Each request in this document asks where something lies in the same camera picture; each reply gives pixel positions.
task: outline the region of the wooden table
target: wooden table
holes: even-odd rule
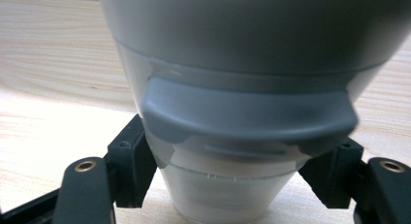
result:
[[[411,165],[411,40],[356,102],[352,138],[364,159]],[[65,168],[106,147],[136,113],[97,0],[0,0],[0,205],[10,210],[59,187]],[[161,175],[143,209],[117,223],[186,223]],[[352,223],[294,176],[258,223]]]

